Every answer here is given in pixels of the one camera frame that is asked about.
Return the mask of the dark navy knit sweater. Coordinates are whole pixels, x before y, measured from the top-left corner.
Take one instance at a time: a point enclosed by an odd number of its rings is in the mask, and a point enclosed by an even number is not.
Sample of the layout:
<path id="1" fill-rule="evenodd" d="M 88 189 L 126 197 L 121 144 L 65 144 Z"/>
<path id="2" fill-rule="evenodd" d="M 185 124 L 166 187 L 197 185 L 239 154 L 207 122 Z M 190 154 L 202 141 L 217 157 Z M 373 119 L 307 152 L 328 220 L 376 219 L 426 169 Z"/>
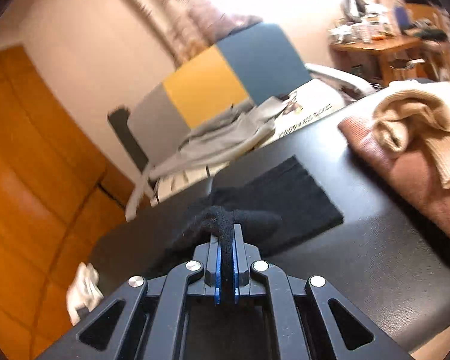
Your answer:
<path id="1" fill-rule="evenodd" d="M 153 263 L 152 272 L 165 274 L 185 261 L 195 247 L 218 237 L 221 246 L 219 304 L 234 296 L 232 242 L 235 225 L 244 243 L 267 257 L 311 239 L 344 221 L 343 214 L 295 157 L 290 157 L 238 188 L 213 190 L 178 216 L 173 238 Z"/>

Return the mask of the round stool with clothes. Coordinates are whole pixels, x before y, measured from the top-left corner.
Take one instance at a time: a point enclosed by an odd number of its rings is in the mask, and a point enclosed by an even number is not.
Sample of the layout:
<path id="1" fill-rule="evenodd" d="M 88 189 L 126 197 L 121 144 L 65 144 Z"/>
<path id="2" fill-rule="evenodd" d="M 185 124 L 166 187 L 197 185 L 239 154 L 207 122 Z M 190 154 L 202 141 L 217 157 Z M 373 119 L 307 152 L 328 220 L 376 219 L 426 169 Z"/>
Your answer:
<path id="1" fill-rule="evenodd" d="M 415 28 L 413 36 L 421 41 L 420 53 L 427 66 L 427 74 L 435 81 L 450 81 L 450 42 L 438 28 Z"/>

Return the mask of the white cloth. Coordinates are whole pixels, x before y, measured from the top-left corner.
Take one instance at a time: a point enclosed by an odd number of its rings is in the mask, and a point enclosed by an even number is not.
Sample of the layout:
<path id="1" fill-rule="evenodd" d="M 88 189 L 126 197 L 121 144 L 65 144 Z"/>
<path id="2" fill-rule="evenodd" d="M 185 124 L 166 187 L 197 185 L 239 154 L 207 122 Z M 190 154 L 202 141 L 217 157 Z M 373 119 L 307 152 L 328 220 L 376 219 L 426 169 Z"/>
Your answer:
<path id="1" fill-rule="evenodd" d="M 86 309 L 91 312 L 103 299 L 98 283 L 98 271 L 91 263 L 81 262 L 65 296 L 66 309 L 73 326 L 81 320 L 79 310 Z"/>

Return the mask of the wooden wardrobe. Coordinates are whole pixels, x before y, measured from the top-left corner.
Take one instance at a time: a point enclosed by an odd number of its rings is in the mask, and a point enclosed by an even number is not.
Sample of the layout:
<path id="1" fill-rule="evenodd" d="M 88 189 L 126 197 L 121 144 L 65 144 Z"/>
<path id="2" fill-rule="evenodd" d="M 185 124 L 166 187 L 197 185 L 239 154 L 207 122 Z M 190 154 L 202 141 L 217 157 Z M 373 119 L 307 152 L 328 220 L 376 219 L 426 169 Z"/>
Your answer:
<path id="1" fill-rule="evenodd" d="M 0 355 L 33 359 L 70 329 L 66 290 L 132 190 L 23 46 L 0 51 Z"/>

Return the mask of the pink knit sweater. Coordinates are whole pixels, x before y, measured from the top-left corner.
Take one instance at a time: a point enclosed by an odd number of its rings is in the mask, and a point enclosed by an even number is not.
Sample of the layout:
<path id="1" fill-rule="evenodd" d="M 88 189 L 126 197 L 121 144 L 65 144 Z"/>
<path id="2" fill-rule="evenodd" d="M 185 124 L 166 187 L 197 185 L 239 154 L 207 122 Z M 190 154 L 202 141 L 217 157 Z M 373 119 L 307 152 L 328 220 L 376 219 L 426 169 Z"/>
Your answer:
<path id="1" fill-rule="evenodd" d="M 450 189 L 442 188 L 424 143 L 415 140 L 404 154 L 393 158 L 372 137 L 365 120 L 349 117 L 338 128 L 359 158 L 450 238 Z"/>

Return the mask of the beige knit sweater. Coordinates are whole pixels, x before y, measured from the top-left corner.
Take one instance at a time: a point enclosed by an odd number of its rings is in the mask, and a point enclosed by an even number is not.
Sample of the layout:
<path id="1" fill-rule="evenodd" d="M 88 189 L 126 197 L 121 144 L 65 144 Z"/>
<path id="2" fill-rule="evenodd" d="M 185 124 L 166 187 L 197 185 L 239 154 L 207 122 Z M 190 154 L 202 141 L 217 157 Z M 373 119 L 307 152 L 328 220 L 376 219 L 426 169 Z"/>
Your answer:
<path id="1" fill-rule="evenodd" d="M 427 147 L 443 189 L 450 189 L 450 82 L 394 81 L 372 113 L 372 135 L 389 154 L 414 139 Z"/>

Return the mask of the grey hoodie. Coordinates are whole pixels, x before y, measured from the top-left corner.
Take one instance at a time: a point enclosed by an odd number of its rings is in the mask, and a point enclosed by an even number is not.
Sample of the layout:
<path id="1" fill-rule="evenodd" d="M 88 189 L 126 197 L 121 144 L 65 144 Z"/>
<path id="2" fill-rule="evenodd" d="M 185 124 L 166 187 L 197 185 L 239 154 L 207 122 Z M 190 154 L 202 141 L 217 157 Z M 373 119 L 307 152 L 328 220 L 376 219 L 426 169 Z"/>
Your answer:
<path id="1" fill-rule="evenodd" d="M 260 105 L 249 99 L 195 127 L 176 152 L 143 172 L 151 181 L 195 167 L 231 161 L 250 151 L 275 131 L 275 119 L 286 108 L 277 97 Z"/>

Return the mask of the white printed cushion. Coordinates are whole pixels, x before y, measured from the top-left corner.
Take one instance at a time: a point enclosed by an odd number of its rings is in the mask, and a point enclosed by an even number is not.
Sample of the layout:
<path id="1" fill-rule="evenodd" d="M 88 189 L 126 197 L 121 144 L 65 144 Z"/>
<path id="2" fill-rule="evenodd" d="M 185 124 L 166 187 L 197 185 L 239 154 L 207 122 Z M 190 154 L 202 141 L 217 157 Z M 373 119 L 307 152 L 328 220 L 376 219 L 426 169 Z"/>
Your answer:
<path id="1" fill-rule="evenodd" d="M 274 133 L 250 151 L 267 146 L 345 107 L 345 100 L 340 93 L 318 79 L 313 79 L 291 92 L 290 98 L 283 102 L 286 103 L 286 108 L 274 121 Z M 156 206 L 198 181 L 214 176 L 238 158 L 213 166 L 187 169 L 158 179 L 156 195 L 150 200 L 150 203 Z"/>

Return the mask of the wooden desk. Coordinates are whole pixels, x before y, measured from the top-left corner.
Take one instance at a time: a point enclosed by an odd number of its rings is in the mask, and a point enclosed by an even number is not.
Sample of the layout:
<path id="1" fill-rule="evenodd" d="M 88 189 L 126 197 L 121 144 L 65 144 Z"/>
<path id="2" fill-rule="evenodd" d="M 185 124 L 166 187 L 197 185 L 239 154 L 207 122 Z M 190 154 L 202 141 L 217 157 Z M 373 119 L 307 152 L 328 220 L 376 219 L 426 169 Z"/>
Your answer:
<path id="1" fill-rule="evenodd" d="M 387 87 L 394 79 L 393 69 L 389 65 L 389 57 L 399 51 L 408 50 L 416 57 L 419 55 L 421 46 L 422 41 L 419 38 L 400 35 L 384 40 L 372 41 L 371 43 L 358 41 L 352 44 L 331 44 L 330 49 L 335 51 L 338 55 L 365 53 L 376 57 L 382 75 L 382 85 Z"/>

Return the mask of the left patterned curtain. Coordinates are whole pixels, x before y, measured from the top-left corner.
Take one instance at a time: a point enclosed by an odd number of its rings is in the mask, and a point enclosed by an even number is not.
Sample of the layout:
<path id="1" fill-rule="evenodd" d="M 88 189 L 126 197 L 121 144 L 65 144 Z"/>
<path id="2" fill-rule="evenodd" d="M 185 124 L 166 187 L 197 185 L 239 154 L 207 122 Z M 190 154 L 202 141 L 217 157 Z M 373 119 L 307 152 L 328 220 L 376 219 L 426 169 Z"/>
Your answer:
<path id="1" fill-rule="evenodd" d="M 218 10 L 209 0 L 126 0 L 178 68 L 218 41 L 263 20 Z"/>

